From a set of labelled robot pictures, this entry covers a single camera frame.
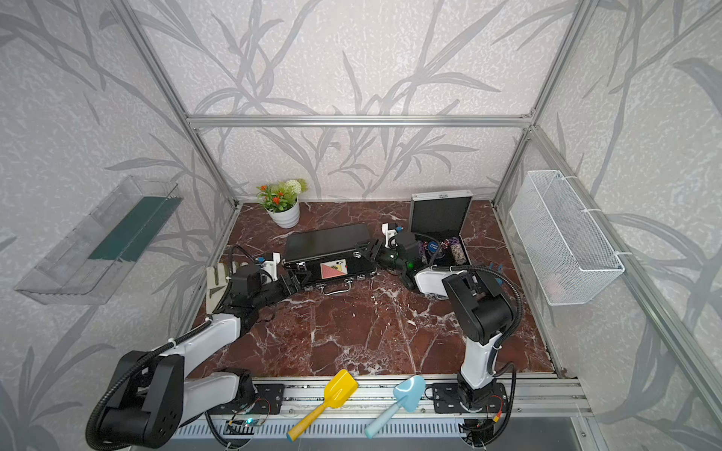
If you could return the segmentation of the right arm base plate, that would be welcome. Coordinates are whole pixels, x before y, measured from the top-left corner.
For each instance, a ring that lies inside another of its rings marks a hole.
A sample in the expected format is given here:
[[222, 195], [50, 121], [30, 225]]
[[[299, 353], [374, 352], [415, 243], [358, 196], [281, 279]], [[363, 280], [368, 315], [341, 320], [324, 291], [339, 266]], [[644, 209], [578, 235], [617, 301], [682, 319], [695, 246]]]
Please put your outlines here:
[[506, 387], [498, 381], [492, 381], [480, 389], [473, 389], [465, 383], [433, 383], [431, 389], [435, 413], [496, 416], [498, 413], [506, 413], [508, 408]]

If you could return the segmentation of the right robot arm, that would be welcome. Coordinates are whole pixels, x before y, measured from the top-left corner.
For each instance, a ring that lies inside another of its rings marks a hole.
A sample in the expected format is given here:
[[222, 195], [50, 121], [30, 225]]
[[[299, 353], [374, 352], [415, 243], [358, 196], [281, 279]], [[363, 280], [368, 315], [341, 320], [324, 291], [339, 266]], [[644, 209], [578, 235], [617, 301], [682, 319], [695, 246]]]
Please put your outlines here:
[[518, 370], [513, 362], [501, 368], [496, 363], [523, 317], [517, 285], [500, 272], [460, 259], [439, 266], [442, 242], [430, 236], [421, 242], [420, 237], [398, 227], [383, 240], [359, 242], [355, 250], [369, 263], [396, 274], [410, 291], [450, 302], [466, 341], [455, 404], [470, 413], [492, 400], [502, 410], [511, 408]]

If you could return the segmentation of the black poker case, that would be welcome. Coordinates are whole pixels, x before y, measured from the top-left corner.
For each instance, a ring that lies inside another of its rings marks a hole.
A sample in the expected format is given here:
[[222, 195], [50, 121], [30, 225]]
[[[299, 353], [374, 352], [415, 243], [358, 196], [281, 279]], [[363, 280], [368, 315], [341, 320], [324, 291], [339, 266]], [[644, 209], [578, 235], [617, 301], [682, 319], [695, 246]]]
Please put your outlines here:
[[[313, 288], [334, 296], [351, 290], [353, 282], [376, 275], [376, 265], [365, 259], [365, 245], [372, 240], [369, 227], [362, 223], [295, 232], [286, 242], [283, 266], [287, 272], [311, 272]], [[349, 274], [322, 280], [322, 262], [345, 259]]]

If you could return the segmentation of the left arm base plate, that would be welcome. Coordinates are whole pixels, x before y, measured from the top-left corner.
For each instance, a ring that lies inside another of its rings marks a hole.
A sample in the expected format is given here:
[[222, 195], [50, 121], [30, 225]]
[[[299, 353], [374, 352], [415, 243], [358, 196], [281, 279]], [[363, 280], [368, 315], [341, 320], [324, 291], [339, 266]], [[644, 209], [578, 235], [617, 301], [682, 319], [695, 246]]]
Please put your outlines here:
[[285, 385], [262, 383], [252, 388], [240, 388], [236, 398], [225, 405], [224, 413], [239, 415], [279, 415], [284, 400]]

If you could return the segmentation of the silver aluminium poker case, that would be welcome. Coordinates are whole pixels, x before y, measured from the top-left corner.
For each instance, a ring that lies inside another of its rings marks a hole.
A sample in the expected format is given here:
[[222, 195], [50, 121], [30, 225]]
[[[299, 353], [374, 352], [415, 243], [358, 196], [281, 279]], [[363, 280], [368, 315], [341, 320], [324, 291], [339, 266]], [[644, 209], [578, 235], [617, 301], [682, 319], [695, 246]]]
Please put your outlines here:
[[[456, 266], [449, 251], [449, 239], [457, 238], [462, 246], [461, 234], [469, 212], [473, 194], [468, 190], [413, 194], [410, 207], [409, 225], [423, 242], [423, 254], [428, 260], [432, 255], [425, 249], [426, 242], [439, 243], [434, 265]], [[464, 253], [468, 258], [466, 247]]]

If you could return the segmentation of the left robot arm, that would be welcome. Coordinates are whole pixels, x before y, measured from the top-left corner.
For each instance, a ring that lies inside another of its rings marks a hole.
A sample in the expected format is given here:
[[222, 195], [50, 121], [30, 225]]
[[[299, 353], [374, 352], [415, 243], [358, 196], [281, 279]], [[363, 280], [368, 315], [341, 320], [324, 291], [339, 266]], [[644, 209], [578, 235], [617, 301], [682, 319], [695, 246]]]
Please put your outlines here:
[[227, 368], [202, 379], [189, 375], [247, 334], [261, 310], [301, 291], [306, 278], [282, 274], [271, 262], [207, 270], [206, 319], [153, 351], [130, 351], [118, 361], [106, 392], [86, 424], [94, 450], [159, 448], [176, 430], [221, 405], [240, 411], [261, 399], [248, 370]]

